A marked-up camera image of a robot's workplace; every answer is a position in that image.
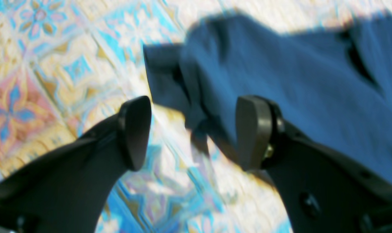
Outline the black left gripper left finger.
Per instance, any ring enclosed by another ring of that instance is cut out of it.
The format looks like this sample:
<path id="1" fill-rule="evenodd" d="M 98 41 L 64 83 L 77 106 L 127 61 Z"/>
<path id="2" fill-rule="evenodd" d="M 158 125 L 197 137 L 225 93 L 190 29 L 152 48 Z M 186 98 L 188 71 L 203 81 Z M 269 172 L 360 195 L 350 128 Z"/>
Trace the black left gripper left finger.
<path id="1" fill-rule="evenodd" d="M 147 96 L 0 182 L 0 233 L 93 233 L 112 187 L 144 164 Z"/>

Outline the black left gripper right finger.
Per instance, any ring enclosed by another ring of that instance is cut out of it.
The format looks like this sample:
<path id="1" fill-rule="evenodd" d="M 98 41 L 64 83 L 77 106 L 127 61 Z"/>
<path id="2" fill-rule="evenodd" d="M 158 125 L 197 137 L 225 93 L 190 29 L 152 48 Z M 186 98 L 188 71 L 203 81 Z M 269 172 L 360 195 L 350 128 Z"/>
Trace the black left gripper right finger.
<path id="1" fill-rule="evenodd" d="M 277 189 L 295 233 L 392 233 L 392 184 L 309 139 L 273 101 L 240 96 L 236 135 L 238 164 Z"/>

